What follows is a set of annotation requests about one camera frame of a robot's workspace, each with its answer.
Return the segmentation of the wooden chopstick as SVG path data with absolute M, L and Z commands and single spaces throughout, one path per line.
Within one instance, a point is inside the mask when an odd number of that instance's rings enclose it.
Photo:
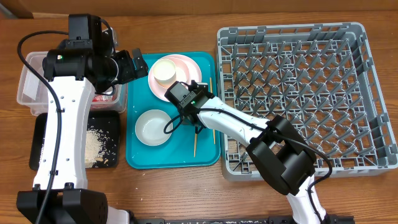
M 213 93 L 213 82 L 212 82 L 212 78 L 209 78 L 209 84 L 210 84 L 210 93 Z M 212 133 L 213 133 L 213 144 L 216 144 L 216 136 L 215 136 L 215 130 L 212 129 Z
M 194 157 L 196 157 L 196 154 L 197 154 L 197 139 L 198 139 L 198 134 L 195 133 L 194 146 L 193 146 L 193 156 Z

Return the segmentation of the red snack wrapper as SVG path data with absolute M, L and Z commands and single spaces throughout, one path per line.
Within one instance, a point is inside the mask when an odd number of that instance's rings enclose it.
M 113 100 L 113 96 L 108 96 L 108 95 L 96 95 L 93 98 L 93 102 L 107 102 L 107 101 L 112 101 Z

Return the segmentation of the grey bowl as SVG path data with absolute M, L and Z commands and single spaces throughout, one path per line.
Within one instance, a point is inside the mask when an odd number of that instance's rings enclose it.
M 170 120 L 170 116 L 161 110 L 142 113 L 135 125 L 138 140 L 146 146 L 159 146 L 165 143 L 171 136 L 164 133 L 164 128 Z

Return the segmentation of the rice grains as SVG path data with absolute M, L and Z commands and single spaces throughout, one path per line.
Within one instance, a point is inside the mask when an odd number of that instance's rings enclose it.
M 86 132 L 85 167 L 108 167 L 114 147 L 114 140 L 107 136 L 102 129 L 89 129 Z

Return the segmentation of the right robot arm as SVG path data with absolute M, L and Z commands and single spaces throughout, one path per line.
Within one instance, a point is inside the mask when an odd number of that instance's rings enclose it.
M 258 118 L 227 105 L 208 90 L 206 83 L 174 82 L 165 92 L 180 123 L 191 124 L 196 133 L 214 129 L 246 148 L 261 177 L 278 193 L 285 195 L 295 223 L 328 223 L 330 216 L 321 206 L 315 185 L 329 178 L 332 166 L 319 179 L 314 164 L 327 156 L 309 146 L 283 116 L 272 120 Z

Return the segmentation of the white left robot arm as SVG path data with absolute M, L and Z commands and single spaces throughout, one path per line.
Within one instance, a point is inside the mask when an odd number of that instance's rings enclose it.
M 104 19 L 71 14 L 43 70 L 38 79 L 49 96 L 42 160 L 32 190 L 17 194 L 18 211 L 32 223 L 131 223 L 131 212 L 110 207 L 104 193 L 88 189 L 85 143 L 94 96 L 147 76 L 141 51 L 117 51 Z

